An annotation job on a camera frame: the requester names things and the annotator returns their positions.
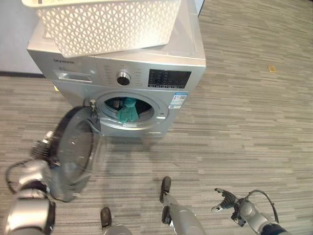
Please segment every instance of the green cloth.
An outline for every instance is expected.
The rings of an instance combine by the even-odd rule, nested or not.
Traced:
[[[136,110],[136,99],[125,98],[123,100],[123,108],[118,111],[117,117],[121,123],[126,123],[128,121],[136,121],[138,119],[138,114]]]

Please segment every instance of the laundry basket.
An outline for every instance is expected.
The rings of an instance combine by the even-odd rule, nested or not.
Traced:
[[[66,57],[167,44],[181,0],[22,0]]]

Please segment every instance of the brand logo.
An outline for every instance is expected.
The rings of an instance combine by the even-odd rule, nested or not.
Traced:
[[[59,59],[53,59],[54,62],[59,62],[59,63],[66,63],[66,64],[75,64],[73,61],[70,60],[59,60]]]

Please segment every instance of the white wall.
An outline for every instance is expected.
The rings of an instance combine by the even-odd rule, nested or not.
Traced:
[[[0,71],[41,73],[26,50],[37,22],[21,0],[0,0]]]

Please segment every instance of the energy label sticker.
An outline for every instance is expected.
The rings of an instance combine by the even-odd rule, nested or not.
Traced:
[[[168,107],[169,109],[180,109],[187,98],[188,93],[175,93],[173,99],[171,101],[171,105]]]

